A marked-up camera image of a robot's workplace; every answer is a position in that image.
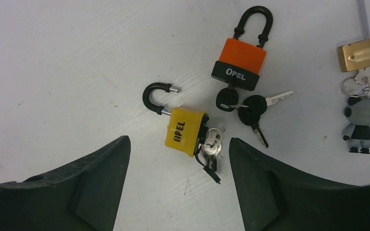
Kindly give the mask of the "silver key bunch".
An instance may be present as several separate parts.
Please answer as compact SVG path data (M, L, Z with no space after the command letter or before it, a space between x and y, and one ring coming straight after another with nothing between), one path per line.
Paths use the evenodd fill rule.
M223 133L218 128L210 128L206 132L203 143L198 144L194 157L202 165L203 171L207 173L217 184L220 177L216 174L217 160L223 147Z

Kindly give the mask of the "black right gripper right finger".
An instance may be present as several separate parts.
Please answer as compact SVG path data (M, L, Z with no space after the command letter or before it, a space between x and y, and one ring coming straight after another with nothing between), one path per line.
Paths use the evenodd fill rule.
M370 185L327 180L239 138L229 160L247 231L370 231Z

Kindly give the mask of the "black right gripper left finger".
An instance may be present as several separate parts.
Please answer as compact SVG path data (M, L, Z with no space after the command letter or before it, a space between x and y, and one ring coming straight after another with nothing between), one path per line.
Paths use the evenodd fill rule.
M99 150L23 182L0 183L0 231L111 231L131 141Z

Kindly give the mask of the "yellow Opel padlock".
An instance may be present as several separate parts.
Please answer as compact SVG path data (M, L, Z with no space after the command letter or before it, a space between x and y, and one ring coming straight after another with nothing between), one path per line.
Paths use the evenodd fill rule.
M168 110L162 105L155 105L150 100L151 93L155 90L179 93L180 88L170 83L155 82L145 88L142 100L145 107L150 111L158 115L170 116L165 146L181 151L190 157L195 156L206 140L208 114L184 107L174 107L172 110Z

